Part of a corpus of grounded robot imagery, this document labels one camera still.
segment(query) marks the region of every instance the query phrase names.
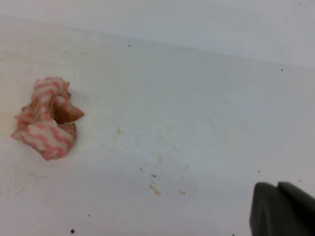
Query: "white countertop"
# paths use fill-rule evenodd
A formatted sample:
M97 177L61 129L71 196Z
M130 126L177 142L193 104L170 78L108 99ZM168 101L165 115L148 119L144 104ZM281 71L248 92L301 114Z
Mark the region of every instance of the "white countertop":
M6 18L0 31L3 235L248 236L257 181L315 194L315 70ZM47 162L10 134L54 75L85 116Z

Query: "dirt speck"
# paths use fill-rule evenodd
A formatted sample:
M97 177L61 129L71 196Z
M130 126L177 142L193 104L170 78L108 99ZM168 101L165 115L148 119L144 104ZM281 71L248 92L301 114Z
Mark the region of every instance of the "dirt speck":
M117 131L116 131L117 135L120 135L122 133L122 130L120 129L119 126L117 126Z
M183 194L183 195L186 195L186 192L182 192L180 190L178 190L179 193Z
M155 194L161 195L161 193L153 185L149 185L149 188L152 189Z
M30 171L29 172L29 176L30 177L33 177L35 180L40 180L40 179L43 179L43 178L46 178L47 176L39 176L37 175L36 173L34 173L33 171Z
M161 157L161 155L160 155L160 154L157 155L157 158L158 158L158 163L159 163L160 165L162 165L162 157Z
M25 70L25 73L26 73L27 75L30 75L30 74L33 73L33 69L32 69L32 68L27 68L27 69Z

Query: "crumb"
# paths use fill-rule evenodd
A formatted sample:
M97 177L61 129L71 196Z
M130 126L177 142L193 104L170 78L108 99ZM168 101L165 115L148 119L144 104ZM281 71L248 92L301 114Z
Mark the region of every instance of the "crumb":
M149 188L152 189L155 194L161 195L161 193L153 185L149 185Z
M180 190L178 190L179 193L183 194L183 195L186 195L186 192L182 192Z

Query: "white surface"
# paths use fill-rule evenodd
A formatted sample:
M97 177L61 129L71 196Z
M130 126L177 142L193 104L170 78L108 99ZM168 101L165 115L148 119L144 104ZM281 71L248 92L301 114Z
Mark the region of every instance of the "white surface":
M313 0L0 0L0 14L315 67Z
M314 69L5 18L0 31L3 235L248 236L257 181L315 194ZM52 75L86 115L46 162L9 135Z

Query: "black object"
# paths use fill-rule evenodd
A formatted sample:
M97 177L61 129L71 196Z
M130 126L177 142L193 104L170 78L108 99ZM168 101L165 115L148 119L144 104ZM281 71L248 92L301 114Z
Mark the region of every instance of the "black object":
M315 199L287 182L257 183L250 225L253 236L315 236Z

